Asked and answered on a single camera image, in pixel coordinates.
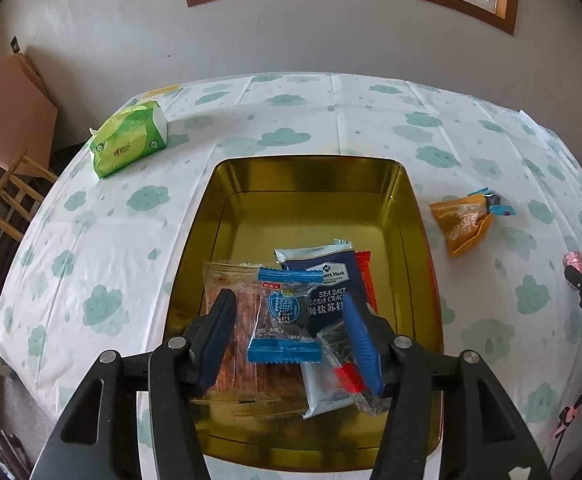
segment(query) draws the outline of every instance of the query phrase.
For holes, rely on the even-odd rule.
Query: red label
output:
[[[335,376],[340,381],[342,388],[350,394],[359,394],[365,389],[365,382],[362,380],[360,372],[357,371],[356,365],[347,363],[340,368],[333,369]]]
[[[278,290],[279,288],[282,288],[282,285],[280,285],[279,283],[271,283],[271,282],[262,282],[262,286],[264,288],[272,288],[273,290]]]

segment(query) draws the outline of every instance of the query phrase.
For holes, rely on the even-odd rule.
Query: white wall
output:
[[[582,165],[582,6],[519,0],[514,37],[419,0],[4,0],[59,106],[56,145],[87,138],[129,96],[268,71],[405,78],[523,108]]]

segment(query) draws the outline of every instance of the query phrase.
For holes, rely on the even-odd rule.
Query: wooden chair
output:
[[[35,160],[30,159],[26,153],[26,148],[23,148],[20,153],[16,156],[15,160],[9,166],[9,168],[4,172],[4,175],[0,179],[0,198],[2,198],[8,205],[16,212],[18,212],[21,216],[24,217],[25,220],[31,222],[33,220],[38,207],[44,200],[44,197],[37,192],[33,187],[29,186],[25,182],[23,182],[19,177],[15,175],[18,167],[21,164],[27,164],[30,168],[33,168],[40,176],[46,178],[52,184],[58,180],[57,176],[51,173],[46,168],[43,168],[39,165]],[[7,184],[11,182],[14,186],[18,189],[18,193],[15,197],[11,196],[7,190]],[[26,196],[31,196],[33,198],[33,205],[30,209],[25,208],[22,204],[22,200]],[[0,216],[0,229],[7,233],[11,238],[16,240],[17,242],[22,241],[22,233],[18,231],[14,226],[9,224],[8,217],[2,218]]]

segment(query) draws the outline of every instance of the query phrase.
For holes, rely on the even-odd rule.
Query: bolt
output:
[[[171,350],[177,350],[179,348],[182,348],[186,344],[187,340],[180,335],[172,337],[171,339],[169,339],[169,342],[167,343]]]
[[[100,362],[108,365],[109,363],[113,363],[116,360],[116,357],[116,352],[113,350],[105,350],[100,354]]]
[[[474,365],[480,361],[480,356],[478,354],[476,354],[476,352],[474,352],[473,350],[469,350],[467,352],[464,352],[464,354],[462,354],[462,358],[466,362],[468,362],[472,365]]]
[[[409,348],[413,344],[413,341],[405,335],[399,335],[393,340],[393,344],[397,348]]]

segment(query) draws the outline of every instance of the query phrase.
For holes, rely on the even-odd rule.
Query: table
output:
[[[357,75],[197,82],[124,107],[148,99],[169,121],[167,149],[99,180],[85,146],[42,204],[4,285],[0,353],[50,416],[58,418],[103,350],[124,356],[161,343],[181,252],[218,162],[378,156],[401,162],[415,189],[445,351],[482,354],[550,458],[556,416],[582,390],[582,313],[562,275],[564,254],[582,251],[582,170],[555,133],[471,96]],[[429,204],[486,186],[518,215],[498,218],[481,245],[449,258]],[[144,476],[154,478],[146,396],[139,396],[138,428]],[[582,420],[568,430],[558,464],[567,457],[576,466],[580,456]],[[437,478],[436,460],[439,452],[427,478]],[[209,464],[214,480],[305,477]]]

